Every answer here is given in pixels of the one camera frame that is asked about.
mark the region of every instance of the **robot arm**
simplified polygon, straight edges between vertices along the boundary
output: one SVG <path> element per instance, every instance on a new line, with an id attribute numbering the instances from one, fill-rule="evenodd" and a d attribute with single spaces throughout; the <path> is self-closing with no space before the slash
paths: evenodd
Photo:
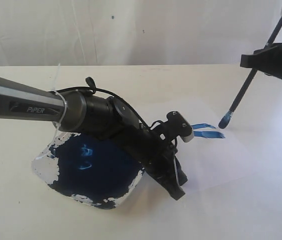
<path id="1" fill-rule="evenodd" d="M 194 137 L 191 125 L 173 111 L 166 122 L 157 121 L 160 124 L 151 128 L 122 98 L 96 88 L 92 78 L 86 81 L 90 87 L 59 90 L 61 99 L 52 92 L 0 78 L 0 118 L 59 122 L 65 111 L 60 131 L 113 141 L 140 162 L 172 198 L 180 199 L 185 194 L 180 186 L 188 179 L 175 156 L 176 138 L 189 142 Z M 97 97 L 96 91 L 112 96 Z"/>

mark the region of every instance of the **white backdrop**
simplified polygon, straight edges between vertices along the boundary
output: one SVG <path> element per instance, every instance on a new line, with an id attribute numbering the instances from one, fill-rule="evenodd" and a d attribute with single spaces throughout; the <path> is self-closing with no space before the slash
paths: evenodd
<path id="1" fill-rule="evenodd" d="M 235 63 L 282 0 L 0 0 L 0 66 Z"/>

